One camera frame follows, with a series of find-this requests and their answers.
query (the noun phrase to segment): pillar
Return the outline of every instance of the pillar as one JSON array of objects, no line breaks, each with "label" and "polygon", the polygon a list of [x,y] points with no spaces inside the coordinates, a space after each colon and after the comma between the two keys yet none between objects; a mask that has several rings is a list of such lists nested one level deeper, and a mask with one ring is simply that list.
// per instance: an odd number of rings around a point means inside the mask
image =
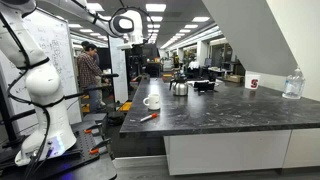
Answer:
[{"label": "pillar", "polygon": [[183,49],[182,48],[177,48],[177,54],[179,56],[179,62],[183,63]]},{"label": "pillar", "polygon": [[197,61],[200,66],[204,65],[204,60],[208,56],[208,43],[204,41],[197,42]]}]

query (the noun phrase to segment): whiteboard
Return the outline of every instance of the whiteboard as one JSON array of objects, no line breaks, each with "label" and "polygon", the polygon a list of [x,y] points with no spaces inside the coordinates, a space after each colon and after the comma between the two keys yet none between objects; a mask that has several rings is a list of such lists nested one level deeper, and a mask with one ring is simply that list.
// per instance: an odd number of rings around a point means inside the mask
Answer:
[{"label": "whiteboard", "polygon": [[[78,92],[76,78],[74,75],[74,60],[71,50],[71,40],[68,23],[60,20],[42,10],[36,10],[26,18],[24,25],[33,35],[34,39],[39,43],[45,54],[50,58],[49,63],[53,64],[61,78],[63,92],[65,95],[70,95]],[[8,88],[11,83],[19,75],[19,70],[12,64],[7,57],[0,51],[0,71],[2,85]],[[24,78],[22,78],[13,88],[12,94],[23,99],[30,100],[28,92],[25,88]],[[66,105],[69,107],[77,99],[66,100]],[[31,109],[33,105],[22,104],[9,99],[9,109],[11,115],[19,114]],[[82,113],[80,102],[73,104],[68,110],[69,122],[71,124],[82,121]],[[31,125],[38,123],[36,115],[31,115],[16,121],[16,130],[21,131]],[[30,128],[23,131],[21,134],[30,134],[34,131]]]},{"label": "whiteboard", "polygon": [[112,73],[119,74],[119,77],[113,78],[114,98],[116,102],[125,103],[128,100],[126,56],[117,48],[124,42],[120,38],[109,37],[109,43]]}]

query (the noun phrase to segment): gray countertop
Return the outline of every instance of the gray countertop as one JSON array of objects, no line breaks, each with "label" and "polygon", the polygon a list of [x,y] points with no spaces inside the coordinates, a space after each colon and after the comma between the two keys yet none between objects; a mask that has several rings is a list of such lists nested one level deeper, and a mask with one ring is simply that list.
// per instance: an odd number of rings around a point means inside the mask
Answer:
[{"label": "gray countertop", "polygon": [[[320,128],[320,102],[284,99],[282,92],[261,86],[254,91],[226,82],[215,89],[218,92],[199,96],[189,86],[188,96],[178,97],[162,79],[142,80],[120,135],[156,137]],[[143,104],[150,93],[160,94],[160,110],[150,111]],[[140,123],[153,112],[160,116]]]}]

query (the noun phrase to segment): pen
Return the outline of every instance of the pen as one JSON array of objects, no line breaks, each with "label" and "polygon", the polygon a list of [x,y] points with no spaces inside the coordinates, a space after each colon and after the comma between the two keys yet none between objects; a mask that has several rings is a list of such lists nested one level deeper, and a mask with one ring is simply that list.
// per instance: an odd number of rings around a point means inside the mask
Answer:
[{"label": "pen", "polygon": [[156,117],[158,117],[158,114],[157,114],[157,113],[153,113],[153,114],[151,114],[151,115],[149,115],[149,116],[147,116],[147,117],[142,118],[142,119],[140,120],[140,122],[146,121],[146,120],[148,120],[148,119],[154,119],[154,118],[156,118]]}]

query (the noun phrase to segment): kettle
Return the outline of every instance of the kettle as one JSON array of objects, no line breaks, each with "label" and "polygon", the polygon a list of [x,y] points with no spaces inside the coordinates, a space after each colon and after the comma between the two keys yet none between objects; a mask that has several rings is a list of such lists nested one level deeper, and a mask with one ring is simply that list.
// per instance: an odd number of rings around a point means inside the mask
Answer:
[{"label": "kettle", "polygon": [[183,79],[173,79],[171,80],[170,82],[170,87],[169,87],[169,90],[171,90],[172,88],[172,92],[173,92],[173,95],[176,95],[176,96],[186,96],[188,95],[188,84],[186,82],[186,80],[183,80]]}]

